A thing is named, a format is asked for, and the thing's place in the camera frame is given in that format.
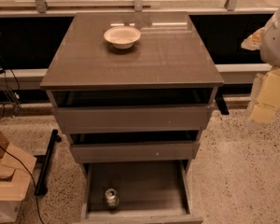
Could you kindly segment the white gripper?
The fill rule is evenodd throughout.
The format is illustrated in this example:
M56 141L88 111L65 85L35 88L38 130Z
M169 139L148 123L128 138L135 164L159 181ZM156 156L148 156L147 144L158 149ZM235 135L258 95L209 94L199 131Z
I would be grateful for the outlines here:
M260 50L263 27L247 37L241 44L242 49ZM280 68L267 74L257 74L251 92L251 101L245 112L245 126L261 129L266 126L280 108Z

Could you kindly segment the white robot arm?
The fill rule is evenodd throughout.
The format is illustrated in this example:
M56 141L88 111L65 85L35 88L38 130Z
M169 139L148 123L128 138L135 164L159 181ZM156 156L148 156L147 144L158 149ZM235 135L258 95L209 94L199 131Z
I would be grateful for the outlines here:
M245 125L259 129L280 109L280 8L262 28L246 38L241 47L258 49L260 58L272 67L265 75L257 74L254 78L245 114Z

